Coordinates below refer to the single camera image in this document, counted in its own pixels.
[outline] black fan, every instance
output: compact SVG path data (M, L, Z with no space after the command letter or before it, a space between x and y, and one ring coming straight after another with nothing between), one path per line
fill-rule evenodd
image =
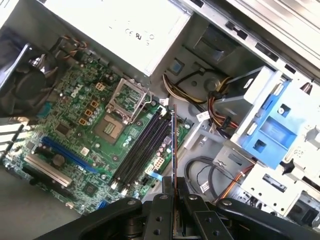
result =
M16 60L11 65L7 79L2 81L0 117L35 116L57 84L57 59L33 47L24 50L18 63Z

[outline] black wire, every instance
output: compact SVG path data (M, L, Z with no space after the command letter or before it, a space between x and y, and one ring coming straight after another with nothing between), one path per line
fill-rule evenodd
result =
M203 167L203 168L200 170L200 172L198 172L197 175L196 175L196 183L197 183L199 186L201 186L200 183L199 183L199 175L200 175L200 173L203 172L203 170L205 170L205 169L208 168L208 167L211 167L211 165L207 165L207 166Z
M194 193L198 193L198 191L192 185L192 182L191 182L191 179L190 179L190 176L189 176L190 168L195 162L201 162L201 163L207 164L209 166L213 166L214 163L213 163L213 159L210 158L210 157L199 156L199 157L191 159L184 166L184 177L185 177L186 183L188 184L188 186L191 188L191 190Z
M214 181L213 181L214 171L216 168L217 168L217 166L213 165L210 168L209 175L208 175L209 189L210 189L210 192L215 200L218 199L218 197L219 197L219 195L217 194L217 192L215 190Z
M211 167L210 171L209 171L209 174L208 174L208 184L209 184L209 189L210 189L210 192L212 194L212 196L214 197L214 199L217 199L219 196L215 190L215 187L214 187L214 183L213 183L213 174L214 174L214 170L217 169L220 173L222 173L225 177L227 177L228 179L230 179L232 182L236 182L237 184L241 184L239 183L238 181L235 181L232 177L232 174L230 174L230 176L226 175L226 173L220 169L217 165L215 165L215 163L213 163L214 159L213 158L210 158L210 157L206 157L206 156L199 156L199 157L196 157L196 158L193 158L191 159L190 161L188 161L186 163L186 165L184 166L184 177L185 177L185 180L186 180L186 183L188 184L188 186L191 188L191 190L194 192L194 193L198 193L198 191L196 190L196 188L192 185L192 181L190 179L190 175L189 175L189 172L190 172L190 168L191 166L195 163L195 162L201 162L201 163L204 163L204 164L207 164L207 166L203 167L200 172L197 173L196 175L196 181L198 183L198 185L200 186L200 183L199 183L199 175L200 173L207 167Z

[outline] black ram slot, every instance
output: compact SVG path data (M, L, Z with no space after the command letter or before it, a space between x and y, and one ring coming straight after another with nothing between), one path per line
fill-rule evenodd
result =
M114 173L111 181L109 182L110 184L114 180L120 180L120 183L123 184L123 179L126 179L129 173L132 173L132 171L137 172L137 164L140 160L139 156L143 153L148 144L150 144L155 133L161 128L163 122L167 120L167 116L161 117L159 112L153 116L148 126L141 133L138 140L131 147L131 150Z
M136 155L147 145L152 137L152 132L159 127L162 121L163 118L160 118L159 114L153 116L148 126L139 136L138 140L135 142L129 153L122 161L120 167L114 173L113 177L115 179L121 179L121 176L125 176L135 166Z
M160 127L156 129L156 132L151 135L151 139L148 142L144 150L140 151L138 158L135 158L134 169L121 179L125 185L131 185L136 177L141 173L143 167L150 160L152 154L160 146L164 138L166 137L169 129L169 120L161 123Z

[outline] circuit board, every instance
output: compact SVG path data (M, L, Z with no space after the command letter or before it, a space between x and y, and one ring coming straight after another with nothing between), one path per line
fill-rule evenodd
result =
M26 137L14 144L4 164L80 214L91 213L125 196L142 199L159 181L149 173L161 174L171 162L171 132L170 128L165 128L161 141L148 148L150 153L143 155L147 156L147 161L140 163L134 183L125 186L125 192L122 188L111 187L112 177L121 165L125 167L123 161L141 134L159 118L159 112L165 112L164 107L151 102L147 96L148 104L134 122L123 123L119 114L106 110L121 79L122 76L94 58L83 56L81 64L72 66L56 87L56 101L46 102L47 110L35 124L28 126ZM137 92L126 86L116 100L132 112L138 98ZM178 120L178 146L189 128L189 122ZM50 174L44 176L39 165L35 167L34 164L41 161L49 165L42 169L50 169L50 173L58 171L55 176L62 176L62 185L56 181L60 178L48 179ZM43 179L39 181L34 174Z

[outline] green motherboard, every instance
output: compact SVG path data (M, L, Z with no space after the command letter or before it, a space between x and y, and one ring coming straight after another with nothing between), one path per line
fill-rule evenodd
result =
M114 94L121 82L121 91ZM171 128L166 120L157 125L163 131L152 132L155 122L169 114L150 94L130 84L85 54L66 71L55 89L56 99L46 102L38 119L24 128L24 138L5 161L16 175L80 214L124 196L142 199L161 180L149 173L161 175L171 162ZM110 106L112 99L132 113L131 118ZM189 128L189 122L178 119L178 146ZM120 187L116 177L124 175L131 176L126 181L130 184Z

